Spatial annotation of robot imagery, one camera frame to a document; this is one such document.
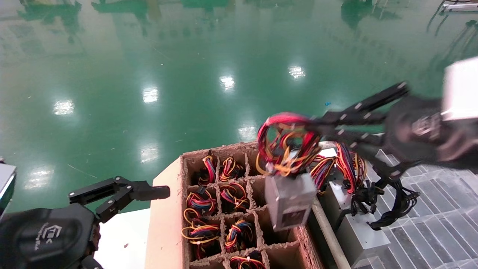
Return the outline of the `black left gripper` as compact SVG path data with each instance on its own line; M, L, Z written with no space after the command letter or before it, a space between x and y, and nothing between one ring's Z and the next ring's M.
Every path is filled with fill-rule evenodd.
M99 222L108 222L132 201L162 200L170 194L168 186L112 177L72 191L67 207L7 214L0 227L1 268L101 269L94 259L100 239ZM111 198L96 209L98 220L81 206L107 197Z

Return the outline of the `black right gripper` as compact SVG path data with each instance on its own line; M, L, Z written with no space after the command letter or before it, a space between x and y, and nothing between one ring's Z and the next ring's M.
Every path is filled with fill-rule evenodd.
M343 111L328 111L323 117L311 120L309 125L363 126L378 125L385 121L385 140L381 135L371 133L317 128L317 132L327 140L342 143L368 160L382 178L400 178L405 173L405 164L391 167L370 152L370 147L385 146L388 153L406 163L447 162L445 151L441 148L445 138L442 99L407 96L409 91L406 82L394 84ZM375 111L398 99L387 114Z

